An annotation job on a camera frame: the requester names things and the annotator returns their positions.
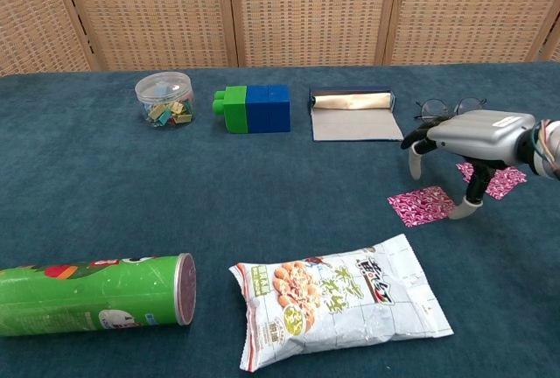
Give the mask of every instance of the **rolled paper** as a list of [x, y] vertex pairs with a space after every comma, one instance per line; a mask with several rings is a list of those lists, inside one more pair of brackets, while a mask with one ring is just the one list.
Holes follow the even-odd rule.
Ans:
[[391, 109], [390, 92], [371, 94], [314, 95], [315, 109]]

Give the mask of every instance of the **pink origami paper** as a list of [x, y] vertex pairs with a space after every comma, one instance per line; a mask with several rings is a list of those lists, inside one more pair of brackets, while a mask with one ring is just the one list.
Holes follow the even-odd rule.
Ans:
[[[463, 180], [468, 183], [473, 175], [473, 165], [464, 162], [463, 164], [457, 164], [457, 167], [463, 173]], [[495, 175], [486, 189], [486, 194], [494, 197], [496, 200], [501, 200], [511, 192], [515, 186], [526, 182], [527, 176], [513, 166], [505, 170], [496, 170]]]
[[453, 200], [436, 185], [388, 197], [388, 202], [409, 228], [439, 221], [455, 208]]

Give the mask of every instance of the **wires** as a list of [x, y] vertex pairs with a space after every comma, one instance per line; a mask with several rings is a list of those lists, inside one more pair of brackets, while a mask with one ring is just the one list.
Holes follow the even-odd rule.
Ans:
[[549, 146], [547, 145], [547, 141], [549, 138], [546, 132], [546, 128], [550, 123], [552, 123], [551, 120], [541, 120], [541, 122], [533, 128], [531, 142], [533, 144], [533, 147], [535, 148], [535, 152], [539, 155], [539, 157], [546, 160], [552, 167], [552, 170], [556, 172], [558, 170], [556, 159], [550, 151]]

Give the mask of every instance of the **lego block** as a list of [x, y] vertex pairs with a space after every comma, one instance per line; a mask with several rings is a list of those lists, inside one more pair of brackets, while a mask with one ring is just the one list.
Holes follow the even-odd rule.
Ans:
[[183, 105], [185, 106], [185, 111], [187, 114], [193, 113], [193, 105], [189, 100], [183, 101]]
[[173, 114], [181, 114], [185, 110], [185, 106], [180, 102], [174, 102], [169, 109], [173, 112]]
[[175, 123], [177, 123], [177, 124], [179, 124], [179, 123], [190, 123], [192, 119], [193, 119], [192, 114], [181, 114], [181, 115], [174, 115], [173, 116], [173, 120], [175, 120]]
[[247, 86], [245, 100], [249, 133], [270, 131], [269, 89], [266, 86]]
[[226, 87], [218, 91], [212, 104], [215, 114], [223, 114], [230, 133], [248, 133], [245, 109], [246, 86]]
[[172, 111], [168, 108], [162, 113], [162, 115], [157, 119], [157, 122], [162, 126], [167, 123], [167, 121], [172, 117]]
[[165, 111], [164, 104], [158, 104], [155, 106], [150, 113], [148, 113], [148, 117], [151, 118], [153, 121], [156, 121]]
[[269, 85], [270, 131], [290, 131], [290, 90], [287, 85]]

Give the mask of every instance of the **eyeglasses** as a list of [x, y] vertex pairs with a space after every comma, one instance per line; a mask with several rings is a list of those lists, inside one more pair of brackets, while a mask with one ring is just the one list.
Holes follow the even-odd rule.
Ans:
[[[453, 109], [453, 114], [458, 116], [464, 114], [467, 111], [473, 111], [475, 109], [482, 109], [487, 100], [479, 100], [478, 98], [463, 98]], [[424, 104], [416, 101], [416, 105], [420, 107], [420, 115], [416, 115], [415, 119], [422, 119], [425, 122], [433, 120], [435, 118], [451, 118], [450, 110], [447, 104], [441, 100], [431, 99], [426, 101]]]

